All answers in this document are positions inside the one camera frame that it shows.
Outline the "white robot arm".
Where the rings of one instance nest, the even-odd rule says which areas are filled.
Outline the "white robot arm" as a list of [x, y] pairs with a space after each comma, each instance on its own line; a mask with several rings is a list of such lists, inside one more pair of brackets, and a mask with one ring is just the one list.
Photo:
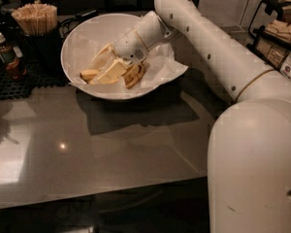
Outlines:
[[210, 133], [210, 233], [291, 233], [291, 82], [191, 0], [154, 0], [154, 8], [115, 39], [115, 54], [138, 63], [178, 31], [235, 102]]

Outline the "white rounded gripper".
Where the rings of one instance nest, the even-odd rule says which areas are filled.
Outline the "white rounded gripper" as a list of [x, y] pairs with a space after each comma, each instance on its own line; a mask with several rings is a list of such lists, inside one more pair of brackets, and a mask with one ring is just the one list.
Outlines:
[[[115, 52], [126, 61], [116, 59]], [[135, 28], [130, 28], [119, 35], [113, 44], [106, 44], [92, 58], [90, 67], [95, 70], [103, 69], [96, 77], [97, 83], [111, 83], [127, 72], [129, 62], [138, 64], [147, 56], [148, 49], [142, 38]]]

